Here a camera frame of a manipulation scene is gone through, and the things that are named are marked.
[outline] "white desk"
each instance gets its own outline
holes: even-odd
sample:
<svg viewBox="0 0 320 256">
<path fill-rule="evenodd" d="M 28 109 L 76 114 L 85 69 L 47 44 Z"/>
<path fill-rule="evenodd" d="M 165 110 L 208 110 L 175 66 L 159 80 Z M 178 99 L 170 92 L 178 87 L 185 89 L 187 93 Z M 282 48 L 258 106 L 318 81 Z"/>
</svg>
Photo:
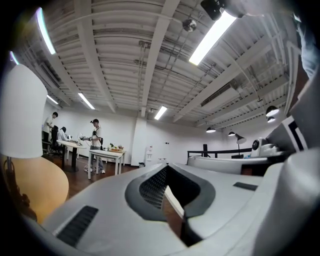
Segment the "white desk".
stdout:
<svg viewBox="0 0 320 256">
<path fill-rule="evenodd" d="M 91 167 L 92 154 L 94 154 L 96 157 L 96 173 L 97 174 L 99 173 L 99 158 L 115 159 L 114 175 L 121 174 L 121 164 L 123 161 L 123 154 L 122 153 L 94 149 L 94 150 L 89 150 L 89 159 L 88 159 L 88 179 L 89 180 L 91 179 L 90 167 Z"/>
<path fill-rule="evenodd" d="M 63 145 L 62 149 L 62 170 L 65 172 L 75 173 L 78 171 L 78 168 L 76 167 L 76 161 L 77 161 L 77 149 L 86 149 L 87 147 L 77 145 L 75 142 L 72 141 L 64 141 L 64 140 L 57 140 L 56 142 Z M 65 154 L 66 154 L 66 147 L 72 147 L 72 161 L 71 166 L 65 166 Z"/>
<path fill-rule="evenodd" d="M 125 166 L 125 153 L 126 153 L 127 151 L 117 152 L 117 151 L 108 150 L 108 152 L 113 152 L 113 153 L 122 154 L 122 164 L 123 164 L 123 166 Z"/>
</svg>

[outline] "ceiling beam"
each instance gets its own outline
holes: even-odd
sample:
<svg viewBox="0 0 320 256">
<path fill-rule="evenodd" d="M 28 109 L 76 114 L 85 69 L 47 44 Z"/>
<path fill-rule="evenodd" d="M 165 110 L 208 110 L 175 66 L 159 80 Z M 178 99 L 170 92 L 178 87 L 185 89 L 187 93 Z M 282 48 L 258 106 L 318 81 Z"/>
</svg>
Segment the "ceiling beam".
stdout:
<svg viewBox="0 0 320 256">
<path fill-rule="evenodd" d="M 249 50 L 247 50 L 243 55 L 241 55 L 237 60 L 237 64 L 244 70 L 250 65 L 255 63 L 261 56 L 266 55 L 267 52 L 271 50 L 271 41 L 267 36 L 262 37 L 257 41 Z M 242 71 L 239 69 L 237 64 L 231 64 L 226 70 L 224 70 L 216 79 L 214 79 L 209 86 L 207 86 L 202 92 L 200 92 L 196 97 L 193 98 L 185 107 L 183 107 L 177 115 L 174 116 L 173 122 L 176 122 L 182 118 L 186 113 L 193 110 L 195 107 L 199 106 L 208 96 L 212 95 L 236 76 L 238 76 Z"/>
<path fill-rule="evenodd" d="M 25 54 L 20 54 L 21 59 L 23 60 L 24 64 L 39 77 L 39 79 L 50 87 L 50 92 L 53 93 L 54 96 L 59 98 L 60 100 L 64 101 L 68 106 L 71 106 L 73 103 L 72 101 L 55 85 L 52 79 L 47 76 L 47 74 L 43 71 L 43 69 L 38 65 L 38 63 L 31 61 Z"/>
<path fill-rule="evenodd" d="M 74 0 L 74 11 L 76 18 L 90 15 L 91 9 L 91 0 Z M 108 83 L 105 80 L 98 58 L 92 26 L 92 18 L 87 17 L 79 20 L 77 22 L 77 28 L 83 54 L 94 81 L 102 95 L 106 98 L 110 109 L 115 113 L 117 107 L 109 91 Z"/>
<path fill-rule="evenodd" d="M 284 86 L 286 83 L 288 83 L 288 81 L 289 81 L 288 77 L 283 75 L 283 76 L 279 77 L 278 79 L 272 81 L 270 84 L 266 85 L 262 89 L 258 90 L 257 93 L 260 98 L 263 98 L 264 96 L 271 93 L 272 91 L 278 89 L 281 86 Z M 198 127 L 198 126 L 203 125 L 205 122 L 208 122 L 208 121 L 211 122 L 217 118 L 222 117 L 223 115 L 226 115 L 232 111 L 235 111 L 235 110 L 237 110 L 247 104 L 250 104 L 251 102 L 256 101 L 256 100 L 257 100 L 257 95 L 255 93 L 253 93 L 253 94 L 245 97 L 244 99 L 239 100 L 238 102 L 220 110 L 219 112 L 211 114 L 211 115 L 207 116 L 206 118 L 198 121 L 195 126 Z"/>
<path fill-rule="evenodd" d="M 281 98 L 278 98 L 268 104 L 265 104 L 264 107 L 265 108 L 268 108 L 269 106 L 276 106 L 276 107 L 279 107 L 279 105 L 282 105 L 283 103 L 286 102 L 286 97 L 281 97 Z M 243 120 L 246 120 L 248 118 L 251 118 L 251 117 L 254 117 L 254 116 L 257 116 L 257 115 L 260 115 L 260 114 L 263 114 L 265 111 L 263 110 L 262 107 L 259 107 L 253 111 L 250 111 L 248 113 L 245 113 L 243 115 L 240 115 L 236 118 L 233 118 L 231 120 L 228 120 L 226 122 L 223 122 L 221 123 L 221 126 L 219 125 L 213 125 L 214 128 L 217 128 L 217 129 L 221 129 L 221 128 L 225 128 L 229 125 L 233 125 L 233 124 L 236 124 L 240 121 L 243 121 Z"/>
<path fill-rule="evenodd" d="M 62 110 L 62 107 L 61 107 L 61 106 L 53 103 L 53 102 L 52 102 L 50 99 L 48 99 L 48 98 L 46 98 L 46 101 L 45 101 L 45 102 L 47 102 L 48 104 L 52 105 L 52 106 L 53 106 L 55 109 L 57 109 L 57 110 Z"/>
<path fill-rule="evenodd" d="M 64 83 L 64 85 L 77 97 L 79 98 L 80 96 L 78 95 L 78 93 L 80 93 L 79 88 L 77 87 L 77 85 L 75 84 L 75 82 L 71 79 L 70 75 L 68 74 L 66 68 L 64 67 L 64 65 L 62 64 L 58 53 L 55 54 L 51 54 L 48 50 L 48 47 L 46 46 L 46 43 L 44 41 L 44 39 L 42 38 L 42 35 L 40 33 L 40 31 L 38 31 L 38 36 L 40 38 L 40 46 L 41 49 L 46 57 L 46 59 L 49 61 L 51 67 L 54 69 L 54 71 L 57 73 L 57 75 L 60 77 L 61 81 Z M 89 107 L 87 106 L 87 104 L 81 100 L 80 101 L 87 109 L 89 109 Z"/>
<path fill-rule="evenodd" d="M 180 0 L 165 0 L 161 14 L 167 17 L 172 17 L 176 11 L 176 8 L 178 7 L 179 2 Z M 155 26 L 155 30 L 154 30 L 150 50 L 149 50 L 148 60 L 146 64 L 145 76 L 144 76 L 142 109 L 141 109 L 141 117 L 143 118 L 145 117 L 145 114 L 146 114 L 149 90 L 151 86 L 152 77 L 154 75 L 154 70 L 155 70 L 157 59 L 158 59 L 159 51 L 160 51 L 160 48 L 169 24 L 170 24 L 169 19 L 163 18 L 160 16 Z"/>
</svg>

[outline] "ceiling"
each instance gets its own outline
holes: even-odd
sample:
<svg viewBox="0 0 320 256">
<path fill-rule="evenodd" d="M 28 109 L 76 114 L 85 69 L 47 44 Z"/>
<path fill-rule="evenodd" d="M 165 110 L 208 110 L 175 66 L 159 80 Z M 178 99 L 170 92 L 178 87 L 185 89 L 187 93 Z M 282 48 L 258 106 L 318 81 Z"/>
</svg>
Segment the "ceiling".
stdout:
<svg viewBox="0 0 320 256">
<path fill-rule="evenodd" d="M 56 54 L 49 53 L 35 17 L 15 51 L 61 107 L 86 108 L 82 92 L 98 111 L 153 118 L 165 106 L 167 122 L 203 128 L 242 123 L 268 105 L 284 107 L 298 66 L 287 47 L 287 41 L 297 43 L 292 19 L 239 18 L 195 66 L 189 58 L 214 23 L 200 2 L 55 0 L 43 12 Z M 193 32 L 182 28 L 188 18 L 197 22 Z M 202 108 L 227 84 L 231 96 L 223 92 L 219 105 Z"/>
</svg>

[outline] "jeans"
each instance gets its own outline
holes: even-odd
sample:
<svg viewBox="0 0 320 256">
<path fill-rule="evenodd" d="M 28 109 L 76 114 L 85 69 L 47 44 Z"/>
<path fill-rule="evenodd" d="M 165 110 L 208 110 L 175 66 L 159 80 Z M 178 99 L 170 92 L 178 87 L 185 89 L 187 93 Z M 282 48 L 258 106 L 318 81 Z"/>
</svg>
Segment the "jeans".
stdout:
<svg viewBox="0 0 320 256">
<path fill-rule="evenodd" d="M 43 142 L 49 142 L 49 133 L 45 132 L 45 131 L 42 131 L 42 134 L 43 134 Z M 42 148 L 44 150 L 47 150 L 48 149 L 48 144 L 45 144 L 45 143 L 42 143 Z"/>
<path fill-rule="evenodd" d="M 311 79 L 320 63 L 320 50 L 316 46 L 313 32 L 305 24 L 298 22 L 297 30 L 301 37 L 302 66 L 309 79 Z"/>
<path fill-rule="evenodd" d="M 100 150 L 100 147 L 99 146 L 90 146 L 90 150 Z M 95 155 L 92 154 L 91 155 L 91 168 L 94 167 L 94 157 Z M 101 160 L 101 157 L 99 158 L 99 171 L 102 171 L 104 169 L 104 166 L 102 164 L 102 160 Z"/>
</svg>

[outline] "table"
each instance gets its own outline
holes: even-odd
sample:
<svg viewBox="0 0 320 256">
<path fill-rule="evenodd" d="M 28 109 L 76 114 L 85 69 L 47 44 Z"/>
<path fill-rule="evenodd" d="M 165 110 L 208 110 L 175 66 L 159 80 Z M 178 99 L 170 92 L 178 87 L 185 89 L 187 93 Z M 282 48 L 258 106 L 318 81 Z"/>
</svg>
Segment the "table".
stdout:
<svg viewBox="0 0 320 256">
<path fill-rule="evenodd" d="M 68 172 L 68 173 L 75 173 L 75 172 L 79 171 L 79 169 L 76 167 L 77 149 L 86 149 L 87 147 L 77 145 L 75 142 L 72 142 L 72 141 L 57 140 L 56 142 L 63 145 L 63 147 L 62 147 L 62 170 L 64 170 L 65 172 Z M 71 166 L 70 165 L 65 166 L 66 146 L 73 148 Z"/>
<path fill-rule="evenodd" d="M 20 194 L 26 194 L 30 200 L 29 208 L 35 212 L 37 222 L 42 224 L 68 199 L 68 178 L 57 165 L 43 157 L 12 158 L 12 163 Z"/>
<path fill-rule="evenodd" d="M 96 157 L 96 173 L 99 173 L 99 158 L 109 158 L 109 159 L 115 159 L 115 169 L 114 169 L 114 175 L 121 174 L 121 164 L 123 160 L 123 154 L 122 153 L 116 153 L 116 152 L 110 152 L 110 151 L 104 151 L 99 149 L 89 150 L 89 159 L 88 159 L 88 179 L 91 179 L 91 157 L 92 154 Z"/>
<path fill-rule="evenodd" d="M 69 152 L 70 152 L 70 148 L 68 147 L 67 151 L 66 151 L 66 160 L 67 161 L 69 160 Z M 79 159 L 79 152 L 76 153 L 76 159 Z"/>
<path fill-rule="evenodd" d="M 108 152 L 113 152 L 113 153 L 119 153 L 119 154 L 122 154 L 122 164 L 123 164 L 123 166 L 125 166 L 125 153 L 127 152 L 127 151 L 122 151 L 122 152 L 117 152 L 117 151 L 112 151 L 112 150 L 108 150 Z"/>
</svg>

